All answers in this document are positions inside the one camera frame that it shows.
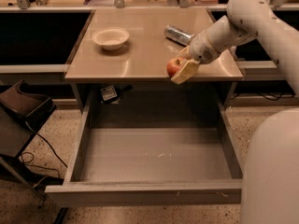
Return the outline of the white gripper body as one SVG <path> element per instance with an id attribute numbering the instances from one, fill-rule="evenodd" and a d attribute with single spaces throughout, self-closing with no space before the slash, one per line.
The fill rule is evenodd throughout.
<path id="1" fill-rule="evenodd" d="M 202 32 L 192 39 L 189 53 L 194 60 L 201 64 L 209 64 L 219 58 L 219 54 L 211 45 L 206 32 Z"/>

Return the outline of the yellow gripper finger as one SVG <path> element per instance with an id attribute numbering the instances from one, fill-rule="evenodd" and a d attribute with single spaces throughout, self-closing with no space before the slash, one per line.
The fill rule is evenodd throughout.
<path id="1" fill-rule="evenodd" d="M 178 70 L 171 77 L 171 81 L 176 84 L 181 84 L 197 73 L 200 63 L 194 59 L 181 61 L 179 59 L 175 59 L 174 65 L 178 68 Z"/>
<path id="2" fill-rule="evenodd" d="M 186 46 L 184 49 L 182 49 L 178 54 L 179 58 L 190 60 L 192 56 L 189 52 L 189 48 L 189 46 Z"/>

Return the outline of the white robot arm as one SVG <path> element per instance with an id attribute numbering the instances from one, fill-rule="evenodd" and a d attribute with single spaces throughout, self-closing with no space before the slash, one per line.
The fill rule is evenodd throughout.
<path id="1" fill-rule="evenodd" d="M 299 92 L 298 31 L 267 0 L 229 0 L 226 12 L 178 54 L 171 80 L 181 84 L 223 51 L 256 39 L 271 60 L 247 63 L 253 70 L 247 80 L 281 80 Z M 298 108 L 267 118 L 253 134 L 243 166 L 240 224 L 299 224 Z"/>

